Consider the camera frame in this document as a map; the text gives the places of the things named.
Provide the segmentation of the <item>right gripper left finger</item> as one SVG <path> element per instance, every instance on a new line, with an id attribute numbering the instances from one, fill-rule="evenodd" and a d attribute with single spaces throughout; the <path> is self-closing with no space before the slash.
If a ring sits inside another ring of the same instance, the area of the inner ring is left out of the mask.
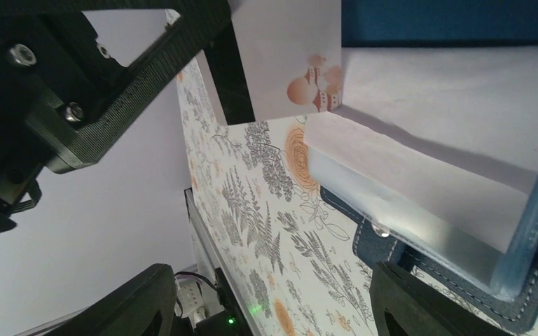
<path id="1" fill-rule="evenodd" d="M 171 266 L 156 263 L 49 335 L 169 335 L 177 290 Z"/>

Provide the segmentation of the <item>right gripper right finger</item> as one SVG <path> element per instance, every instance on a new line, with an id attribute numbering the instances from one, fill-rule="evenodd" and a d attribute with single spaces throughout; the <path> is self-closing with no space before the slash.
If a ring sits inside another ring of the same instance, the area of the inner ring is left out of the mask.
<path id="1" fill-rule="evenodd" d="M 388 262 L 373 268 L 371 306 L 379 335 L 506 335 Z"/>

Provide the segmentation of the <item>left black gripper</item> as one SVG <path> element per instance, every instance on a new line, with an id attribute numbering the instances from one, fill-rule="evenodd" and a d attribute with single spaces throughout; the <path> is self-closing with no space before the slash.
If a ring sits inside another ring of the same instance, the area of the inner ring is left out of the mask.
<path id="1" fill-rule="evenodd" d="M 155 9 L 178 17 L 128 66 L 85 16 Z M 0 1 L 0 233 L 38 204 L 43 168 L 98 163 L 230 21 L 227 1 Z"/>

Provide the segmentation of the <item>white card black stripe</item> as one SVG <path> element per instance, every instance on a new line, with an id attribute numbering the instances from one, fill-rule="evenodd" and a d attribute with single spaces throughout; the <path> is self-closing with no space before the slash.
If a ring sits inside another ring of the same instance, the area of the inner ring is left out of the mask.
<path id="1" fill-rule="evenodd" d="M 343 93 L 340 1 L 230 1 L 197 56 L 222 126 L 332 111 Z"/>

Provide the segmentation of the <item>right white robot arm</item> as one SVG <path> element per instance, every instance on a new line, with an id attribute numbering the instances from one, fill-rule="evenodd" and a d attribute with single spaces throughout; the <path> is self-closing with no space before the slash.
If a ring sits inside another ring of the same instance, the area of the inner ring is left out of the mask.
<path id="1" fill-rule="evenodd" d="M 378 335 L 504 335 L 405 269 L 378 262 L 371 305 Z M 251 335 L 231 289 L 219 293 L 226 310 L 192 324 L 175 311 L 177 284 L 166 264 L 153 264 L 49 335 Z"/>

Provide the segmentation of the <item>floral patterned table mat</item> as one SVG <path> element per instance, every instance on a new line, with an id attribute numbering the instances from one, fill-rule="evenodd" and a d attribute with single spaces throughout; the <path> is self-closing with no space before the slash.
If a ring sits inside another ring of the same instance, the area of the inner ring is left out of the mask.
<path id="1" fill-rule="evenodd" d="M 207 229 L 261 335 L 375 335 L 373 265 L 398 263 L 476 318 L 517 335 L 538 335 L 538 256 L 524 291 L 503 302 L 455 276 L 330 190 L 308 168 L 314 148 L 330 153 L 387 143 L 355 121 L 327 113 L 222 126 L 207 67 L 193 60 L 177 87 L 192 191 Z"/>

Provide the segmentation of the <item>aluminium rail frame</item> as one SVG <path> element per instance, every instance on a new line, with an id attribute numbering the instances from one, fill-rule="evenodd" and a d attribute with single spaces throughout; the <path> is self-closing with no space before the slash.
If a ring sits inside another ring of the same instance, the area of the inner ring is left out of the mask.
<path id="1" fill-rule="evenodd" d="M 209 280 L 200 282 L 203 306 L 210 317 L 223 314 L 227 326 L 237 326 L 240 335 L 259 335 L 259 329 L 251 317 L 236 281 L 229 273 L 228 263 L 220 254 L 193 196 L 193 191 L 184 190 L 188 219 L 191 227 L 193 250 L 196 258 L 196 273 Z"/>

